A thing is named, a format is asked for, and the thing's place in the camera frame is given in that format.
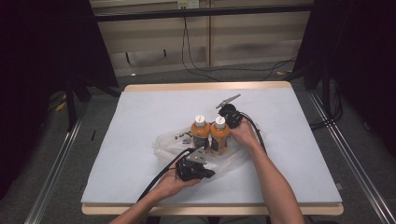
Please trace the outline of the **aluminium floor rail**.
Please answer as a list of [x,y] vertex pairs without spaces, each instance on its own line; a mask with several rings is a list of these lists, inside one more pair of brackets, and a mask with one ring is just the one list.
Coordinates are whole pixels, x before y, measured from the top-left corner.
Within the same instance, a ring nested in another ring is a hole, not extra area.
[[68,154],[75,143],[76,137],[78,136],[80,125],[81,118],[77,119],[76,123],[72,126],[72,129],[67,133],[62,147],[52,164],[49,175],[23,224],[40,224],[57,182],[61,176]]
[[366,174],[349,143],[338,128],[336,122],[325,112],[324,105],[319,96],[314,91],[309,92],[309,96],[318,111],[320,118],[326,123],[326,129],[331,134],[332,139],[339,148],[347,165],[349,166],[349,169],[359,183],[370,205],[374,208],[381,223],[396,224],[396,216],[392,214],[385,199],[375,187],[370,177]]

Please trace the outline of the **black curtain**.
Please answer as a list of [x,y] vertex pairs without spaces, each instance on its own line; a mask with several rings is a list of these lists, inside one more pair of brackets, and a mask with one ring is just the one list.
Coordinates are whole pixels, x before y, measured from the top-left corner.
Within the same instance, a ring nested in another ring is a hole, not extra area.
[[90,0],[0,0],[0,200],[35,148],[50,97],[116,87]]
[[314,0],[294,69],[334,78],[396,158],[396,0]]

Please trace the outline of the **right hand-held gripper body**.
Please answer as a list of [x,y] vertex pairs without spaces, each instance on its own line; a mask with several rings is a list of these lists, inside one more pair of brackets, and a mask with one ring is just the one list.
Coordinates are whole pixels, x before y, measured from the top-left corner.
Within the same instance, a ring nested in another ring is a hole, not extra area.
[[219,114],[225,118],[226,124],[231,129],[236,128],[243,119],[242,114],[236,109],[234,105],[231,104],[231,101],[235,100],[239,96],[240,94],[236,94],[235,96],[223,100],[219,105],[216,106]]

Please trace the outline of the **person's right hand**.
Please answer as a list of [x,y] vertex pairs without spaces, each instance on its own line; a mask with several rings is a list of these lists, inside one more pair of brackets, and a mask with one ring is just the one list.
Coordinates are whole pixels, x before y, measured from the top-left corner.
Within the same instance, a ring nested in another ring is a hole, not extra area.
[[262,148],[247,119],[242,119],[236,128],[231,129],[231,136],[247,149]]

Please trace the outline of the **translucent plastic bag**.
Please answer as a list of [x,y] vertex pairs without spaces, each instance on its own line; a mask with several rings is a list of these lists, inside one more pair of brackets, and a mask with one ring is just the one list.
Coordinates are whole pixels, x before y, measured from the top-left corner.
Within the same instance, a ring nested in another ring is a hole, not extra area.
[[[211,151],[205,154],[206,164],[204,167],[213,170],[216,173],[215,177],[225,175],[250,160],[248,150],[230,135],[227,138],[227,146],[228,150],[222,155],[216,155]],[[152,148],[153,154],[159,160],[169,162],[184,149],[193,148],[191,131],[189,128],[185,128],[160,135],[156,138]]]

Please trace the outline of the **white wall outlet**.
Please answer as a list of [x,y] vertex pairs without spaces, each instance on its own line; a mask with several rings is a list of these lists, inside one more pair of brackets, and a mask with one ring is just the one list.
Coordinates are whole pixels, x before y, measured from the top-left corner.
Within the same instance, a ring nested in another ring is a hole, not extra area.
[[179,9],[195,9],[200,7],[199,0],[177,0]]

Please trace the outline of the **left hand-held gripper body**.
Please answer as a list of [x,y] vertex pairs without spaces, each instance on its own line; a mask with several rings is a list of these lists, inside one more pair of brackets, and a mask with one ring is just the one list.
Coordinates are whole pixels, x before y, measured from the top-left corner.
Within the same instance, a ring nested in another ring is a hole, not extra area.
[[183,181],[203,179],[206,176],[205,151],[191,148],[190,152],[177,161],[177,175]]

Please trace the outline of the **black horizontal bar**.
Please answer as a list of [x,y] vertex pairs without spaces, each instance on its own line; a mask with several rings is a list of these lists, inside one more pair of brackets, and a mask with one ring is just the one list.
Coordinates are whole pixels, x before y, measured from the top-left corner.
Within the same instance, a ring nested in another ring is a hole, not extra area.
[[191,18],[191,17],[206,17],[206,16],[302,12],[302,11],[311,11],[313,8],[314,8],[313,4],[274,5],[274,6],[258,6],[258,7],[213,7],[213,8],[175,9],[175,10],[160,10],[160,11],[145,11],[145,12],[103,13],[103,14],[95,14],[93,18],[98,22],[139,21],[139,20]]

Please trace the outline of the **orange juice bottle white cap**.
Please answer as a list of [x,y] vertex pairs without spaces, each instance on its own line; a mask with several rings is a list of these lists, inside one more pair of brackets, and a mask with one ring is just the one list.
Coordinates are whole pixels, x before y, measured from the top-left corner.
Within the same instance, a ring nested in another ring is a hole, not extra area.
[[195,148],[203,148],[207,153],[209,150],[210,125],[203,115],[197,115],[191,125],[192,143]]
[[226,119],[222,116],[215,118],[215,121],[210,126],[211,133],[211,152],[216,155],[222,155],[227,150],[227,139],[230,133],[230,128],[226,123]]

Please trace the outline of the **person's left hand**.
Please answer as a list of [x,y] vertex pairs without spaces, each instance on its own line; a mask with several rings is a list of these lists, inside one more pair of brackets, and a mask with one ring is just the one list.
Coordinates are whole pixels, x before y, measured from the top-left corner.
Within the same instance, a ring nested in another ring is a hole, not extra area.
[[163,200],[178,194],[185,188],[193,187],[200,182],[200,179],[183,181],[178,177],[176,170],[171,169],[160,178],[153,192],[156,193],[160,200]]

